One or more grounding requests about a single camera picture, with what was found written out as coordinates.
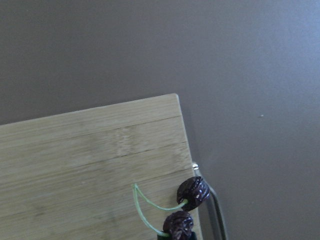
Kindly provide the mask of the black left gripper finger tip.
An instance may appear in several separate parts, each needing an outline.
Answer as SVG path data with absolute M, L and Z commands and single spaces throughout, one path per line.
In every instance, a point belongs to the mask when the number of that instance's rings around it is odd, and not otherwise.
M 197 235 L 194 231 L 191 232 L 190 237 L 186 238 L 187 240 L 197 240 Z M 169 236 L 157 235 L 157 240 L 173 240 L 173 238 Z

